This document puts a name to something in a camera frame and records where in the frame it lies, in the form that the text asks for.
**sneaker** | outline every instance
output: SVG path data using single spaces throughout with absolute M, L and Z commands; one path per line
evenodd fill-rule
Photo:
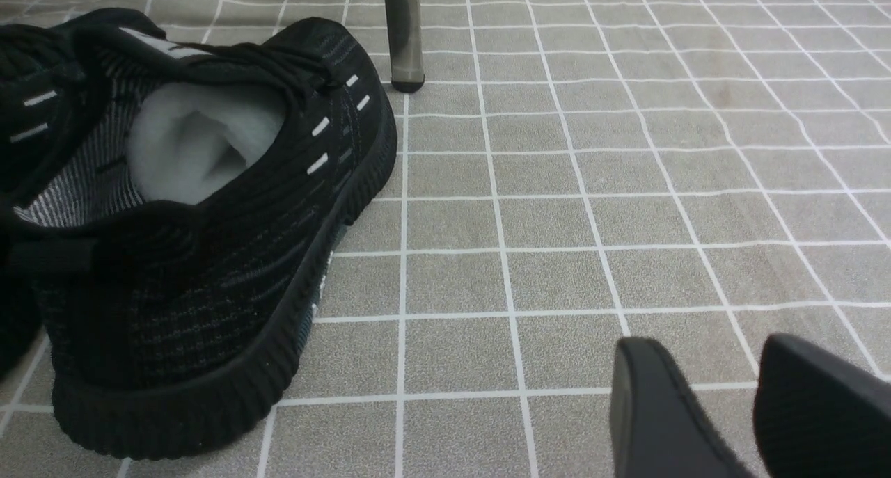
M 103 8 L 48 29 L 0 26 L 0 195 L 31 195 L 29 182 L 45 182 L 63 155 L 58 142 L 76 132 L 82 109 L 83 72 L 71 52 L 70 35 L 91 24 L 117 24 L 164 38 L 145 15 Z M 10 245 L 0 231 L 0 255 Z M 31 288 L 0 276 L 0 379 L 25 354 L 40 327 Z
M 8 266 L 34 282 L 53 346 L 54 415 L 73 441 L 117 458 L 219 449 L 263 419 L 297 372 L 334 240 L 391 176 L 391 105 L 368 54 L 327 19 L 259 46 L 119 28 L 79 31 L 75 46 L 93 88 L 92 128 L 35 200 L 4 219 L 28 240 Z M 179 111 L 175 98 L 153 102 L 176 83 L 194 97 L 273 93 L 281 125 L 261 157 L 219 152 L 201 177 L 232 179 L 206 199 L 149 200 L 152 189 L 138 186 L 152 179 L 146 168 L 168 160 L 189 173 L 197 167 L 182 162 L 209 142 L 195 134 L 156 159 L 170 147 L 163 139 L 188 132 L 154 129 L 140 114 L 152 104 Z M 156 130 L 158 151 L 128 159 L 127 133 Z

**black sole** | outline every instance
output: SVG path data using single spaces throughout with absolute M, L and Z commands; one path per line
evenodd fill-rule
M 57 376 L 54 415 L 71 440 L 119 459 L 177 459 L 225 447 L 269 414 L 297 373 L 313 298 L 342 226 L 362 214 L 393 171 L 395 120 L 382 89 L 379 100 L 381 132 L 254 342 L 213 372 L 142 392 L 109 392 Z

